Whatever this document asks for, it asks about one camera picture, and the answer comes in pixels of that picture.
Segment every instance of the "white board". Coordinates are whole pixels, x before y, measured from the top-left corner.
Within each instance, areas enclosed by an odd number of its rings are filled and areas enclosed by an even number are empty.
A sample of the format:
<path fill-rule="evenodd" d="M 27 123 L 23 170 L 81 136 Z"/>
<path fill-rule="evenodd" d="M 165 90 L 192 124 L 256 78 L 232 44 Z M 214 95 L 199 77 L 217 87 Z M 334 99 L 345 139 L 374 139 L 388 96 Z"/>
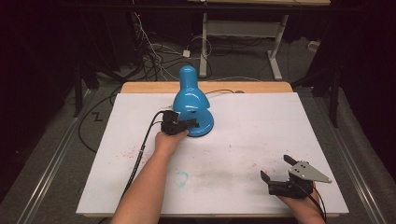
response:
<path fill-rule="evenodd" d="M 117 96 L 78 214 L 114 214 L 152 118 L 174 98 L 173 93 Z M 268 194 L 260 176 L 263 170 L 272 180 L 287 180 L 290 165 L 284 154 L 309 161 L 334 180 L 297 93 L 212 93 L 208 100 L 214 128 L 206 136 L 187 137 L 173 155 L 163 216 L 289 215 L 289 208 Z M 160 129 L 160 124 L 151 129 L 138 172 L 152 154 Z M 335 181 L 317 183 L 317 189 L 329 214 L 348 212 Z"/>

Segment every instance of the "human arm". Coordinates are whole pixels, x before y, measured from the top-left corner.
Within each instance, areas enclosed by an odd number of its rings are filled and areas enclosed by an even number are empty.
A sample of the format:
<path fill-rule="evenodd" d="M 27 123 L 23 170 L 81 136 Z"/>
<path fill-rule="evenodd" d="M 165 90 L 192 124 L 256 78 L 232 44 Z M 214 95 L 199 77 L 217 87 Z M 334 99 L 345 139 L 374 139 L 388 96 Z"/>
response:
<path fill-rule="evenodd" d="M 319 202 L 318 193 L 314 190 L 311 196 Z M 289 197 L 277 196 L 285 203 L 300 224 L 324 224 L 322 216 L 317 206 L 308 197 L 304 199 L 293 199 Z"/>
<path fill-rule="evenodd" d="M 188 131 L 176 135 L 157 133 L 155 149 L 131 187 L 122 197 L 112 219 L 116 223 L 157 223 L 163 206 L 168 163 Z"/>

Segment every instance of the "blue ink mark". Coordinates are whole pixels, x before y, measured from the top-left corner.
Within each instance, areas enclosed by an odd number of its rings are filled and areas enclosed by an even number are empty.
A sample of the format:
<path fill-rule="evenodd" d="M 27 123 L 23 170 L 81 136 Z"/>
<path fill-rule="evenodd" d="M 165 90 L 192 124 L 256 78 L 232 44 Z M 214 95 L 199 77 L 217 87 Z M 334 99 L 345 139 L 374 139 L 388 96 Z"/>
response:
<path fill-rule="evenodd" d="M 178 172 L 175 177 L 175 183 L 179 187 L 184 188 L 186 187 L 188 179 L 189 179 L 189 174 L 187 174 L 186 172 Z"/>

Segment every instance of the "lamp base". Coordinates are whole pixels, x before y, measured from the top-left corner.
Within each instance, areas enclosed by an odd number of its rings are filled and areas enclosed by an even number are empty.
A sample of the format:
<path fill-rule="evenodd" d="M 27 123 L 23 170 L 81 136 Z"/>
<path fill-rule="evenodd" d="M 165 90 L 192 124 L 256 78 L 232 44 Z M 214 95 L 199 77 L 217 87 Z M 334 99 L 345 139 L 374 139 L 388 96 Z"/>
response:
<path fill-rule="evenodd" d="M 214 120 L 212 114 L 207 110 L 188 111 L 179 114 L 178 119 L 196 119 L 198 125 L 189 128 L 190 137 L 201 137 L 210 133 L 213 129 Z"/>

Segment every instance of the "blue lamp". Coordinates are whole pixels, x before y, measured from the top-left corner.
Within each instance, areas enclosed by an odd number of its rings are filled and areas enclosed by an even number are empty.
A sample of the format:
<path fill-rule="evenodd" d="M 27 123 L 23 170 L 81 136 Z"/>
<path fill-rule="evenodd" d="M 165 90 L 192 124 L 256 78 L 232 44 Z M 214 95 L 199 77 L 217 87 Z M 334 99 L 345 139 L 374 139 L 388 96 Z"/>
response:
<path fill-rule="evenodd" d="M 196 119 L 197 125 L 189 128 L 189 136 L 200 137 L 209 133 L 214 124 L 209 110 L 210 103 L 198 88 L 197 71 L 186 65 L 179 71 L 180 91 L 177 93 L 173 110 L 179 113 L 180 120 Z"/>

